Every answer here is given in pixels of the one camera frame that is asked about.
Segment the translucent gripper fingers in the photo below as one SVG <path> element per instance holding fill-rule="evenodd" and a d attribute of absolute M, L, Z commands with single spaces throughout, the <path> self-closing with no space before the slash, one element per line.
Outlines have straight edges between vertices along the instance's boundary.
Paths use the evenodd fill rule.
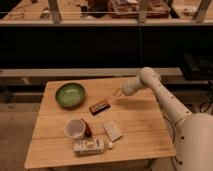
<path fill-rule="evenodd" d="M 116 88 L 113 92 L 112 92 L 112 96 L 113 97 L 121 97 L 123 95 L 122 93 L 122 89 L 120 87 Z"/>

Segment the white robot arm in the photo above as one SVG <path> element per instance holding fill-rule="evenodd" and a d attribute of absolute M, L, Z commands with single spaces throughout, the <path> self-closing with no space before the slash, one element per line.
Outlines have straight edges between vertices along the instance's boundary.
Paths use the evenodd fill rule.
<path fill-rule="evenodd" d="M 124 96 L 149 88 L 176 128 L 177 171 L 213 171 L 213 116 L 192 113 L 161 82 L 160 74 L 150 67 L 119 86 Z"/>

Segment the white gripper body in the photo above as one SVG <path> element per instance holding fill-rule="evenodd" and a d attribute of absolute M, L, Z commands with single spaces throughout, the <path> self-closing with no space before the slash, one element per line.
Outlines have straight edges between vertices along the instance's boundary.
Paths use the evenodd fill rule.
<path fill-rule="evenodd" d="M 131 78 L 125 81 L 121 86 L 121 91 L 125 96 L 132 96 L 142 89 L 142 83 L 139 77 Z"/>

